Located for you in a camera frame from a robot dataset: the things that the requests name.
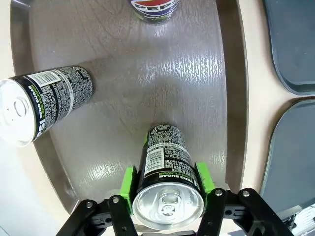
silver can top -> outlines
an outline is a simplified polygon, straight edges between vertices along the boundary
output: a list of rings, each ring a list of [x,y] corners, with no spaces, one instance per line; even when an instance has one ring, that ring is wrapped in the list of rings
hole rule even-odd
[[[132,210],[143,225],[156,230],[172,230],[199,218],[203,212],[203,199],[188,185],[157,183],[135,197]]]
[[[32,104],[24,89],[12,79],[0,81],[0,137],[18,147],[35,135]]]

red white and blue logo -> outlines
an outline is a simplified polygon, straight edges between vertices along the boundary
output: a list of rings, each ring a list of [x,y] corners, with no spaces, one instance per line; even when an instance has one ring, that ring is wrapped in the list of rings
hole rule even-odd
[[[149,16],[163,16],[172,12],[179,0],[131,0],[131,4],[138,11]]]

screw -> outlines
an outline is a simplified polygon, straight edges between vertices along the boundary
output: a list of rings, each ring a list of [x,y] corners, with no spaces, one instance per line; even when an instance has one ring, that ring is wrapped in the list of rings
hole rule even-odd
[[[87,208],[91,208],[93,206],[92,202],[87,202]]]
[[[118,198],[118,197],[114,197],[114,198],[113,198],[113,202],[114,202],[114,203],[119,202],[119,198]]]
[[[216,190],[216,195],[217,196],[221,196],[222,195],[222,191],[220,189]]]
[[[249,195],[250,195],[249,191],[245,190],[245,191],[243,192],[243,196],[244,196],[244,197],[248,197]]]

green gripper pad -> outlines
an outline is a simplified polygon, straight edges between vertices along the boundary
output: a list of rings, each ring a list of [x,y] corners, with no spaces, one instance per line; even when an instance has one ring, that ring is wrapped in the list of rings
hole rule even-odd
[[[132,201],[135,197],[134,191],[137,187],[135,186],[136,175],[137,175],[137,169],[135,167],[127,167],[125,176],[123,179],[123,183],[119,192],[119,195],[121,195],[124,199],[126,199],[128,203],[128,210],[131,215],[133,215]]]
[[[206,204],[208,202],[207,201],[208,194],[216,187],[212,181],[212,178],[208,171],[207,164],[205,162],[196,162],[195,169],[199,177],[199,182],[202,184],[204,204],[205,207],[207,207]]]

beige table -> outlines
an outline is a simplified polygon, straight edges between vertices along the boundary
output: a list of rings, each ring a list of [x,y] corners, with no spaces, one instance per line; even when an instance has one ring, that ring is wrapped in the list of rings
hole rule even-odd
[[[3,0],[0,37],[1,77],[14,75],[10,44],[10,1]],[[272,128],[288,101],[297,96],[288,92],[278,80],[272,66],[265,14],[261,1],[239,0],[242,14],[249,81],[248,142],[242,188],[260,189],[265,170],[267,147]],[[61,227],[68,214],[59,201],[43,170],[34,146],[31,144],[18,150],[20,160],[30,178],[41,204]],[[196,229],[195,222],[189,229]],[[237,230],[231,220],[224,220],[222,233]]]

